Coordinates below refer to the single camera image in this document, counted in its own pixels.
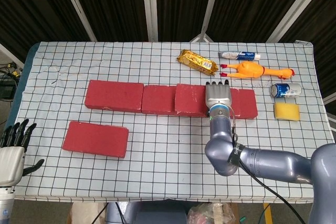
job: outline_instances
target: soda can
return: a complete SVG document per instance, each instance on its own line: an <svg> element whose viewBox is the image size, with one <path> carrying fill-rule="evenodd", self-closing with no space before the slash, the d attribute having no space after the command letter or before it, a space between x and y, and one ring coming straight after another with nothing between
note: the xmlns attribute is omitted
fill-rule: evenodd
<svg viewBox="0 0 336 224"><path fill-rule="evenodd" d="M295 98L301 94L302 88L297 83L276 83L270 87L271 97Z"/></svg>

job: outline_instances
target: sponge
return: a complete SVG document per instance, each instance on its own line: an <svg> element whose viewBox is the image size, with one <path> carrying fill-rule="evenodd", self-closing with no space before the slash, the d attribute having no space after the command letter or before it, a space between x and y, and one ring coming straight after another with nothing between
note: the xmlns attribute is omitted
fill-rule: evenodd
<svg viewBox="0 0 336 224"><path fill-rule="evenodd" d="M274 116L276 119L299 121L299 106L292 103L277 102L274 104Z"/></svg>

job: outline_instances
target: grid tablecloth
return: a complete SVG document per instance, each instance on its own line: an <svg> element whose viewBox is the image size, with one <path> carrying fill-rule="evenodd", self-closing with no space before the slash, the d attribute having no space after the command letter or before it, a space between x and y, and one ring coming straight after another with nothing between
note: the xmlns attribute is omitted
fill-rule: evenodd
<svg viewBox="0 0 336 224"><path fill-rule="evenodd" d="M209 141L208 119L91 110L84 106L92 79L162 85L221 80L219 73L209 77L178 63L176 57L181 49L190 49L216 63L237 62L219 59L219 50L258 52L261 65L295 71L290 81L301 84L301 97L277 101L299 104L299 122L274 118L275 100L269 95L269 87L282 80L271 76L230 80L232 87L253 89L256 94L257 118L237 120L242 144L311 157L317 147L333 142L311 43L41 42L17 121L29 118L37 123L25 166L41 158L46 162L23 177L16 186L16 196L57 201L277 201L241 169L230 177L215 173L204 155ZM71 120L127 127L130 134L125 158L62 150ZM310 185L263 181L289 201L312 201Z"/></svg>

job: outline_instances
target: rubber chicken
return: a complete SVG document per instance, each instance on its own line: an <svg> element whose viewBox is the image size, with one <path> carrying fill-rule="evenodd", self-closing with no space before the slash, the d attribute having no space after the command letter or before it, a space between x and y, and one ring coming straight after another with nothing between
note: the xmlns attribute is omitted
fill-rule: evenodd
<svg viewBox="0 0 336 224"><path fill-rule="evenodd" d="M238 70L237 73L220 73L222 77L258 78L265 74L269 74L271 76L277 76L280 79L287 79L295 75L294 71L290 68L280 70L268 69L251 61L243 61L236 65L221 64L220 66L222 68L235 68Z"/></svg>

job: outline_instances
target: snack package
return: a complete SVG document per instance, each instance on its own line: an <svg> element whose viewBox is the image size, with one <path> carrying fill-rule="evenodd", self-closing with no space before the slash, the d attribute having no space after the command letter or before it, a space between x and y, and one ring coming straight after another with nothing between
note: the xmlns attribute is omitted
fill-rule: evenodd
<svg viewBox="0 0 336 224"><path fill-rule="evenodd" d="M208 76L215 75L218 70L216 63L212 60L206 59L190 50L182 50L180 56L177 60L189 66L190 68L196 69Z"/></svg>

